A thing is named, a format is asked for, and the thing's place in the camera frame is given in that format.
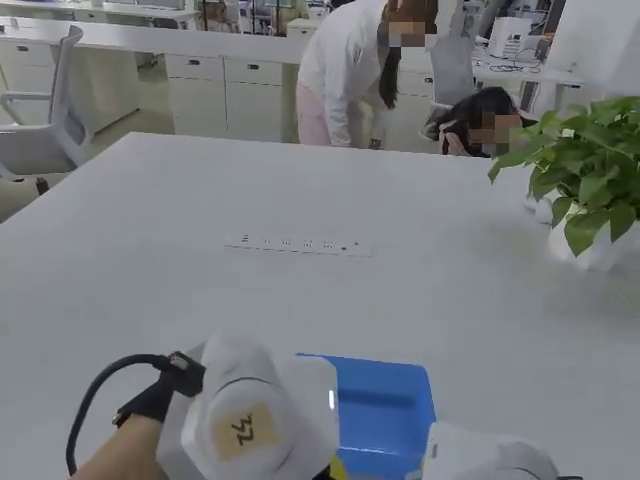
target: outlet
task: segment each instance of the outlet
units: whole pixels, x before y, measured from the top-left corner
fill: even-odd
[[[315,253],[346,257],[372,257],[371,249],[360,241],[339,241],[324,238],[291,237],[288,235],[227,235],[225,247],[275,252]]]

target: table surface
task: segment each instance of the table surface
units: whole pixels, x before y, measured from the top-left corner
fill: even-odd
[[[84,31],[79,42],[81,47],[131,50],[137,52],[164,53],[170,55],[193,55],[200,57],[226,56],[244,60],[263,60],[277,63],[298,64],[306,43],[299,37],[279,38],[256,35],[232,35],[196,30],[169,30],[131,25],[106,23],[68,22],[62,20],[40,20],[19,18],[19,28],[11,27],[10,17],[0,17],[5,33],[0,40],[7,42],[30,41],[57,44],[71,23]],[[531,82],[553,82],[566,85],[582,85],[575,74],[543,67],[538,73],[528,69],[521,72],[498,72],[491,65],[502,65],[503,60],[491,59],[488,63],[474,66],[474,73],[484,80],[513,80]],[[400,70],[430,75],[431,60],[422,48],[403,48]]]
[[[168,18],[172,20],[188,20],[197,13],[194,10],[175,10],[168,7],[153,5],[131,5],[125,3],[105,2],[100,7],[91,2],[37,2],[24,0],[0,0],[0,6],[11,8],[28,8],[38,10],[64,10],[108,13],[112,15],[127,15],[134,17]]]
[[[223,331],[279,353],[424,365],[440,419],[537,440],[565,473],[635,478],[640,274],[552,261],[548,227],[521,206],[525,172],[492,187],[487,169],[129,134],[0,227],[3,478],[64,476],[69,425],[106,364]],[[224,247],[237,232],[356,240],[374,255]],[[152,378],[132,369],[105,386],[80,460]]]

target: green plant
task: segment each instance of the green plant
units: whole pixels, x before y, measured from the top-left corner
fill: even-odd
[[[528,144],[498,157],[493,183],[503,168],[533,165],[529,193],[540,200],[553,190],[553,227],[567,218],[567,243],[577,257],[609,222],[615,242],[640,219],[640,97],[572,107],[566,120],[547,112],[521,130]],[[575,213],[569,213],[571,205]]]

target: blue box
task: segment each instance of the blue box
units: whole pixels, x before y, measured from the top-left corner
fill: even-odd
[[[340,449],[347,474],[404,480],[420,470],[436,421],[424,367],[320,356],[336,369]]]

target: white shirt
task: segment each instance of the white shirt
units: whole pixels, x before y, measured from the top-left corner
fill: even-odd
[[[372,138],[382,139],[388,109],[378,92],[378,27],[386,4],[356,0],[342,5],[320,24],[302,56],[298,82],[323,103],[332,145],[351,146],[347,108],[362,100],[373,110]]]

